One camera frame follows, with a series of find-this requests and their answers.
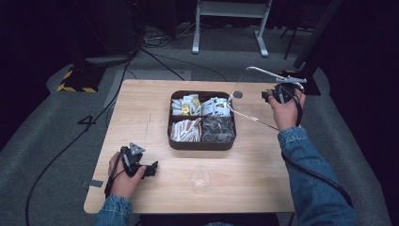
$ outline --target small black object in hand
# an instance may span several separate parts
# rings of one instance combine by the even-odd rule
[[[156,169],[158,168],[158,161],[152,163],[152,165],[141,165],[140,159],[143,156],[143,153],[134,153],[131,149],[125,146],[120,148],[120,152],[122,153],[123,157],[123,167],[129,177],[134,177],[141,166],[147,167],[141,179],[144,179],[146,176],[155,175]]]
[[[273,96],[280,104],[285,104],[293,98],[295,89],[298,87],[293,83],[279,83],[275,89],[262,91],[262,98],[269,103],[269,96]]]

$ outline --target black box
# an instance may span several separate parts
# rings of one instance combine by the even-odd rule
[[[213,97],[218,97],[218,98],[226,98],[229,99],[230,95],[225,93],[225,92],[215,92],[215,91],[190,91],[190,90],[179,90],[176,91],[172,94],[170,98],[170,103],[169,103],[169,119],[168,119],[168,141],[170,147],[176,150],[198,150],[198,151],[227,151],[232,147],[232,144],[235,140],[235,137],[237,135],[236,129],[235,129],[235,120],[234,120],[234,115],[232,112],[230,112],[231,115],[231,122],[232,122],[232,130],[234,133],[234,137],[231,139],[229,142],[203,142],[201,138],[201,142],[179,142],[172,140],[170,138],[170,133],[171,133],[171,126],[174,122],[178,121],[183,121],[183,120],[195,120],[197,118],[202,118],[200,121],[201,127],[203,126],[203,120],[207,118],[206,116],[175,116],[172,115],[172,100],[173,99],[182,99],[184,96],[187,96],[189,94],[198,94],[199,95],[199,101],[201,103],[204,103],[208,100],[210,100]]]

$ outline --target denim jacket sleeve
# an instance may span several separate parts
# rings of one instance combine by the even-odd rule
[[[120,196],[110,195],[96,215],[95,226],[128,226],[132,215],[132,204]]]
[[[278,135],[282,153],[293,163],[338,183],[328,162],[317,152],[304,128],[292,127]],[[329,184],[289,164],[291,195],[298,225],[356,225],[357,213]]]

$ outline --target white stand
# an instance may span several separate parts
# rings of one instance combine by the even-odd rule
[[[262,18],[261,29],[255,31],[255,38],[258,42],[261,54],[263,57],[269,56],[266,46],[263,41],[264,25],[273,0],[267,0],[266,4],[252,4],[252,3],[229,3],[229,2],[207,2],[197,1],[196,13],[196,33],[193,41],[193,54],[200,51],[200,16],[227,16],[227,17],[248,17],[248,18]]]

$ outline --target black wall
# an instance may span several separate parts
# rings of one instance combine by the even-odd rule
[[[133,49],[132,16],[125,0],[0,2],[0,150],[49,95],[55,72]]]
[[[315,44],[303,73],[320,67],[330,95],[382,185],[399,225],[397,1],[345,1]]]

